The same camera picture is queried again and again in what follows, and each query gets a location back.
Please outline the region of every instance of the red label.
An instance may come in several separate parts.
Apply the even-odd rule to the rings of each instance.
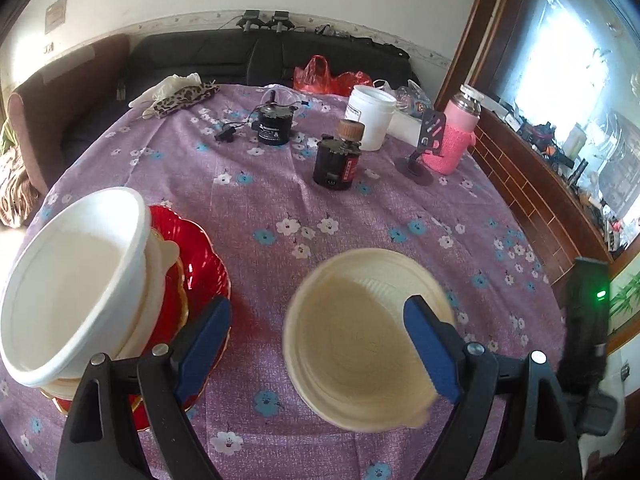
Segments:
[[[358,165],[358,157],[350,156],[347,159],[347,164],[344,166],[344,171],[342,172],[342,181],[343,182],[351,182],[353,177],[356,175],[356,166]]]

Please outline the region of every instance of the blue gripper pad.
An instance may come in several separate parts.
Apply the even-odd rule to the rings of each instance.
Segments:
[[[436,391],[449,402],[457,403],[462,391],[458,384],[456,364],[418,304],[411,298],[404,303],[403,319],[404,328],[418,351]]]
[[[175,397],[181,404],[190,396],[197,395],[202,389],[230,326],[231,303],[224,298],[180,364]]]

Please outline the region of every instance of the brown sofa armrest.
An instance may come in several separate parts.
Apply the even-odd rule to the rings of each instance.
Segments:
[[[53,61],[9,97],[8,116],[27,175],[42,194],[66,170],[60,143],[69,124],[109,92],[129,55],[125,34],[110,36]]]

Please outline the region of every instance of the red plastic bag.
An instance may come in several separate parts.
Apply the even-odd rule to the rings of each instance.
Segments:
[[[345,72],[332,77],[329,62],[324,56],[313,56],[306,68],[296,67],[293,72],[293,88],[310,94],[348,97],[356,85],[373,86],[373,81],[364,72]]]

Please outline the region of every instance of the brown cap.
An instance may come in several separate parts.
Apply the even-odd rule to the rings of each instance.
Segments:
[[[364,124],[351,121],[350,119],[343,119],[338,124],[338,136],[344,140],[352,140],[353,142],[360,142],[364,135]]]

